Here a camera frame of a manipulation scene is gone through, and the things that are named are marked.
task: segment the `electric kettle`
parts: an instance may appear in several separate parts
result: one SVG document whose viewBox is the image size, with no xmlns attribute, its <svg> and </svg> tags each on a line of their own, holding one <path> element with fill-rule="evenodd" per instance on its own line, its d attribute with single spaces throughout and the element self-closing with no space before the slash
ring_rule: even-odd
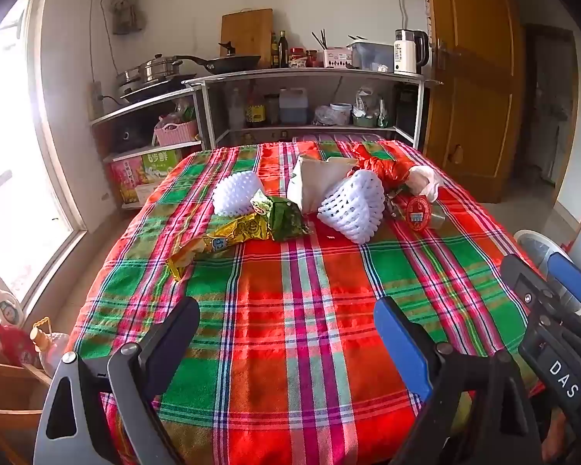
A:
<svg viewBox="0 0 581 465">
<path fill-rule="evenodd" d="M 428 63 L 428 35 L 419 30 L 397 29 L 394 42 L 394 71 L 422 73 Z"/>
</svg>

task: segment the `frying pan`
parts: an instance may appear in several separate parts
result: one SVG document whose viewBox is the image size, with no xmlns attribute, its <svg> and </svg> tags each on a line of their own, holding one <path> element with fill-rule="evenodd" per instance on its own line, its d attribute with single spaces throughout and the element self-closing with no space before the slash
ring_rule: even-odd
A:
<svg viewBox="0 0 581 465">
<path fill-rule="evenodd" d="M 230 42 L 224 44 L 220 43 L 220 45 L 227 49 L 228 55 L 209 60 L 196 57 L 195 55 L 177 55 L 177 59 L 193 61 L 200 66 L 204 66 L 206 70 L 213 75 L 244 72 L 246 70 L 253 70 L 258 65 L 258 61 L 260 60 L 259 55 L 235 54 L 235 48 Z"/>
</svg>

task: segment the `wooden chair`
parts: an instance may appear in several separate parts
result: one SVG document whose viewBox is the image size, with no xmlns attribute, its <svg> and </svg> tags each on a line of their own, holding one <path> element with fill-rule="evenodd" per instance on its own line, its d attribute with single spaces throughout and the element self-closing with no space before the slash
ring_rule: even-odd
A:
<svg viewBox="0 0 581 465">
<path fill-rule="evenodd" d="M 26 465 L 28 461 L 12 448 L 4 433 L 25 430 L 36 432 L 41 418 L 40 410 L 27 409 L 33 391 L 30 379 L 36 379 L 46 387 L 51 383 L 49 376 L 31 365 L 16 367 L 0 363 L 0 405 L 8 407 L 0 408 L 0 449 L 13 465 Z"/>
</svg>

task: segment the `white foam fruit net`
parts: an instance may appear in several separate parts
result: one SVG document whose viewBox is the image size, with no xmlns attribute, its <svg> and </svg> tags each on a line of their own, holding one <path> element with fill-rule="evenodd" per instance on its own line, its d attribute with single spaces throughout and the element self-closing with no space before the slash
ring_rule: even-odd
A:
<svg viewBox="0 0 581 465">
<path fill-rule="evenodd" d="M 213 209 L 216 215 L 239 217 L 252 213 L 249 200 L 263 189 L 263 182 L 254 171 L 234 173 L 220 181 L 213 190 Z"/>
<path fill-rule="evenodd" d="M 332 189 L 318 208 L 322 223 L 362 245 L 383 219 L 383 184 L 372 171 L 360 170 Z"/>
</svg>

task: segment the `person's hand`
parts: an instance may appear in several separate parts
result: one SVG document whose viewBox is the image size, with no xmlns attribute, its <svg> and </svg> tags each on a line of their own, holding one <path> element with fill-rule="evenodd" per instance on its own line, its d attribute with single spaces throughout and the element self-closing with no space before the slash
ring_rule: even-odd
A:
<svg viewBox="0 0 581 465">
<path fill-rule="evenodd" d="M 542 442 L 542 461 L 549 463 L 559 458 L 566 449 L 566 415 L 553 409 L 547 438 Z"/>
</svg>

